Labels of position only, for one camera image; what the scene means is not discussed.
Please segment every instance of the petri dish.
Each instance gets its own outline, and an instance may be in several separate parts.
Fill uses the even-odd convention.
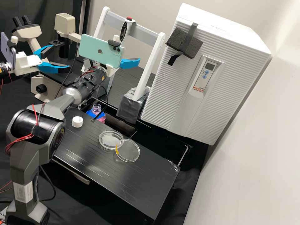
[[[99,135],[99,142],[104,148],[115,150],[116,146],[117,148],[122,146],[123,143],[121,140],[123,138],[123,135],[121,135],[118,131],[106,130]]]
[[[121,146],[115,146],[117,156],[124,162],[132,163],[140,156],[139,146],[131,139],[121,140]]]

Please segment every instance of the robotic arm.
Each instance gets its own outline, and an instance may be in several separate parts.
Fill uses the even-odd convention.
[[[8,143],[30,133],[27,141],[15,142],[10,148],[10,173],[14,200],[6,211],[6,224],[47,224],[49,212],[38,198],[38,167],[47,164],[65,134],[64,113],[87,99],[106,78],[102,68],[83,74],[63,91],[63,95],[43,105],[28,106],[17,112],[6,130]],[[39,123],[35,113],[40,113]]]

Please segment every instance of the smartphone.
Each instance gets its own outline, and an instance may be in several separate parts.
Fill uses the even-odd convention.
[[[107,41],[87,34],[81,35],[79,55],[82,57],[119,68],[122,53],[123,48],[121,46],[113,47]]]

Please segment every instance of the red wire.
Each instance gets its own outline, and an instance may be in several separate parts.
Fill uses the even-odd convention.
[[[0,88],[0,95],[1,95],[1,93],[2,93],[2,86],[3,86],[3,78],[2,78],[1,88]]]
[[[5,188],[7,185],[9,185],[12,181],[9,181],[7,184],[5,184],[2,188],[0,188],[0,191]]]
[[[94,71],[94,70],[89,70],[89,71],[87,71],[87,72],[85,72],[85,73],[81,74],[81,76],[80,76],[80,77],[82,77],[83,75],[85,75],[85,74],[87,74],[87,73],[91,73],[91,72],[95,72],[95,71]]]
[[[35,108],[34,108],[34,105],[33,105],[33,104],[32,104],[32,108],[33,108],[34,115],[35,115],[35,119],[36,119],[35,125],[37,125],[37,124],[38,124],[38,116],[37,116],[37,112],[35,111]],[[30,134],[28,134],[28,135],[26,135],[26,136],[23,136],[23,137],[20,137],[20,138],[14,140],[13,142],[9,143],[9,144],[5,147],[5,153],[8,154],[8,155],[10,155],[9,149],[10,149],[10,147],[11,147],[14,143],[17,143],[17,142],[20,142],[20,141],[24,141],[24,140],[30,139],[30,138],[32,138],[32,137],[34,137],[34,135],[33,135],[32,133],[30,133]]]
[[[38,116],[37,116],[37,112],[35,111],[35,109],[34,109],[34,105],[32,104],[32,109],[33,109],[33,111],[34,111],[34,115],[35,115],[35,119],[36,119],[36,124],[35,125],[37,125],[38,124]]]
[[[10,187],[10,188],[8,188],[8,189],[6,189],[6,190],[4,190],[4,191],[1,191],[0,194],[1,194],[1,193],[4,193],[4,192],[6,192],[6,191],[9,191],[9,190],[12,189],[12,188],[13,188],[13,187]]]
[[[10,82],[12,82],[12,78],[10,77],[10,73],[8,72],[8,76],[10,78]]]

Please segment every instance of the ribbed panel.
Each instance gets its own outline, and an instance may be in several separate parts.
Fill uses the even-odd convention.
[[[189,27],[176,21],[173,30],[187,32]],[[201,55],[206,55],[226,65],[187,137],[214,144],[270,55],[199,29],[194,36],[203,41],[194,59],[180,56],[171,67],[167,63],[177,51],[166,47],[141,118],[168,129]]]

